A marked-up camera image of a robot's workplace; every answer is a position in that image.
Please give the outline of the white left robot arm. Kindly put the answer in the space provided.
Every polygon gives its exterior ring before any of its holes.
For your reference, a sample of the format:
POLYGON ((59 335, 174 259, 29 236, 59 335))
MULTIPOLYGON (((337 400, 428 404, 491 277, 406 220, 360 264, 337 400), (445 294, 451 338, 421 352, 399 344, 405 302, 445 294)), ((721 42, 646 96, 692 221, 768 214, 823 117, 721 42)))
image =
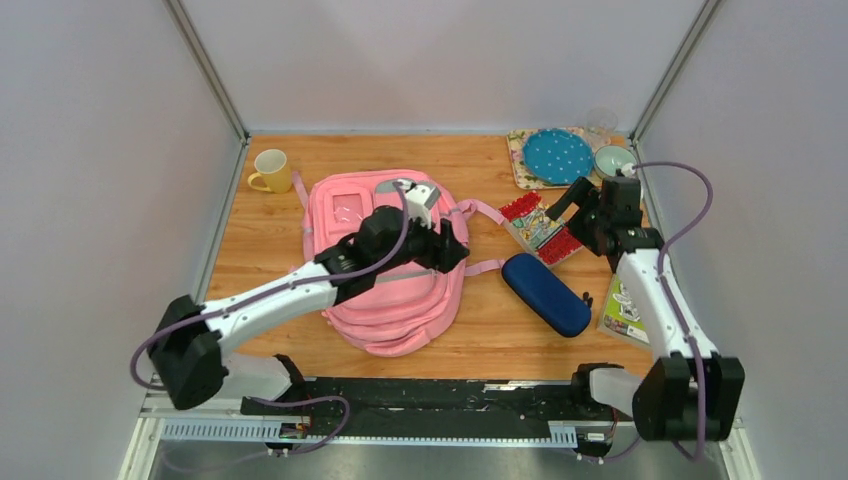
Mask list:
POLYGON ((144 388, 138 362, 151 361, 178 410, 218 394, 231 371, 226 359, 246 341, 302 315, 340 305, 371 290, 378 275, 409 263, 447 274, 469 255, 450 220, 428 223, 381 206, 355 232, 275 281, 217 303, 172 300, 153 335, 133 352, 132 379, 144 388))

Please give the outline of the pink student backpack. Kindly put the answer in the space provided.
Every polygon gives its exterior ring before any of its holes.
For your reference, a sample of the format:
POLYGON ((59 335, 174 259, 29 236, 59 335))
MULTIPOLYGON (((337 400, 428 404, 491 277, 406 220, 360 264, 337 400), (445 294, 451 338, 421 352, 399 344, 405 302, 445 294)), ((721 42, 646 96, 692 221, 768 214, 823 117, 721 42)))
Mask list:
MULTIPOLYGON (((393 189, 404 179, 434 186, 427 174, 408 169, 331 175, 306 188, 298 173, 292 185, 304 208, 303 253, 307 260, 354 232, 381 205, 399 206, 393 189)), ((377 276, 369 291, 323 311, 350 344, 380 357, 410 354, 453 323, 465 278, 503 266, 502 260, 461 262, 447 274, 408 263, 377 276)))

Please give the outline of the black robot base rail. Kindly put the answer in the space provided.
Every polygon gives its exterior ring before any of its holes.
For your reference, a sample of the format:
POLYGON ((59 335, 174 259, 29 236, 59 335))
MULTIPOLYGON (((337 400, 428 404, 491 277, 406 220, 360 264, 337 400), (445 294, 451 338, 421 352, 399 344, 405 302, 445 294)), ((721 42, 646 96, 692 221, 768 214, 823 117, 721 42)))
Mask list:
POLYGON ((572 427, 580 441, 609 443, 631 427, 628 416, 579 399, 569 381, 307 378, 278 407, 241 402, 245 416, 289 415, 307 433, 334 428, 342 438, 552 440, 572 427))

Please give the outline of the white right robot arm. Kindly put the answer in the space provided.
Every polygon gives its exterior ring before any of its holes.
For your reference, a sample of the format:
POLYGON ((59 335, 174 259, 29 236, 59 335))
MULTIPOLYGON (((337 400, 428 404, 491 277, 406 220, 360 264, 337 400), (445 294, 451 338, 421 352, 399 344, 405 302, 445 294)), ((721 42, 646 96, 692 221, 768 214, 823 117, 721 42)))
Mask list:
POLYGON ((722 355, 704 334, 677 284, 658 230, 642 224, 641 184, 609 177, 595 186, 575 180, 546 211, 552 220, 568 207, 569 233, 607 259, 634 301, 654 359, 644 377, 613 364, 583 364, 570 404, 582 418, 609 406, 630 417, 646 441, 726 440, 745 381, 736 357, 722 355))

